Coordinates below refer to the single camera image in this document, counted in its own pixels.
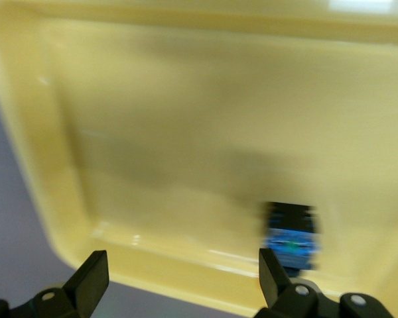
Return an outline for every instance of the blue and black object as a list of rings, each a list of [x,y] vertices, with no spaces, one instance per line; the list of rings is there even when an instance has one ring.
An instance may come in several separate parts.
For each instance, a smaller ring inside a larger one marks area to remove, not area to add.
[[[291,203],[268,202],[265,247],[271,248],[290,277],[312,268],[318,252],[311,207]]]

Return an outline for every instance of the yellow plastic bin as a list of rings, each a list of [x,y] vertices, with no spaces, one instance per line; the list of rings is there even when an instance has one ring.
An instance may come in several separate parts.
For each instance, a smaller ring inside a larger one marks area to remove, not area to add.
[[[0,0],[0,113],[53,249],[252,316],[263,201],[398,317],[398,0]]]

